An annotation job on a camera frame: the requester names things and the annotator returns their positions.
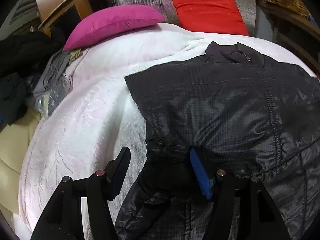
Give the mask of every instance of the pillow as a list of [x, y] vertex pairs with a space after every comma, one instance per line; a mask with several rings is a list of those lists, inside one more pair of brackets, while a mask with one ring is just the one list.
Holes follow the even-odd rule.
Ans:
[[172, 0], [180, 26], [192, 32], [248, 36], [235, 0]]
[[83, 19], [69, 36], [63, 50], [87, 47], [110, 36], [163, 22], [164, 16], [145, 5], [119, 5]]

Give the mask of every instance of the zipper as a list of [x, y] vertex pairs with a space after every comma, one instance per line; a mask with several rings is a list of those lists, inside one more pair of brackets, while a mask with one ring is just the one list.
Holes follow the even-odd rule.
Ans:
[[245, 53], [243, 53], [243, 55], [245, 56], [245, 58], [247, 59], [247, 61], [249, 61], [249, 62], [252, 64], [252, 61], [251, 61], [251, 59], [248, 57], [248, 55], [245, 54]]

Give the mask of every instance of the shiny black fabric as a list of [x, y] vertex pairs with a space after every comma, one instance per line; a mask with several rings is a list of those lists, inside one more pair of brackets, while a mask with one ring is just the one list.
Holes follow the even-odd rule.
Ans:
[[202, 239], [212, 203], [196, 182], [191, 146], [216, 168], [258, 176], [291, 238], [301, 238], [320, 208], [316, 78], [242, 44], [213, 42], [203, 56], [125, 80], [146, 120], [147, 161], [117, 217], [120, 239]]

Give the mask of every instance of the pink and white bedspread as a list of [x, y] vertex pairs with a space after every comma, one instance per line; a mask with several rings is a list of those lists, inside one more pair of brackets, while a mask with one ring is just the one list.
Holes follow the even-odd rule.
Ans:
[[[113, 220], [146, 159], [145, 121], [132, 100], [124, 76], [153, 65], [203, 55], [215, 41], [240, 42], [277, 61], [312, 71], [295, 55], [252, 37], [193, 33], [167, 23], [127, 32], [84, 51], [67, 69], [73, 90], [48, 120], [42, 120], [24, 159], [19, 183], [20, 217], [33, 230], [51, 194], [65, 175], [86, 178], [116, 158], [122, 146], [131, 163], [120, 195], [109, 203]], [[83, 223], [90, 238], [87, 209]]]

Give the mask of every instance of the metal screw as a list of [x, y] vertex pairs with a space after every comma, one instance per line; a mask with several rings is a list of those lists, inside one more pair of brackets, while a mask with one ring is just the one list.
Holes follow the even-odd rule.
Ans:
[[251, 180], [254, 182], [254, 183], [257, 183], [257, 182], [259, 182], [260, 180], [259, 180], [259, 178], [257, 177], [257, 176], [253, 176], [253, 177], [251, 177]]
[[226, 171], [220, 169], [220, 170], [217, 171], [217, 174], [218, 174], [219, 176], [224, 176], [224, 175], [226, 174]]
[[61, 179], [61, 181], [64, 182], [64, 183], [68, 182], [69, 180], [70, 180], [69, 176], [63, 176], [62, 179]]
[[98, 171], [96, 171], [96, 175], [97, 176], [103, 176], [105, 174], [105, 171], [104, 170], [98, 170]]

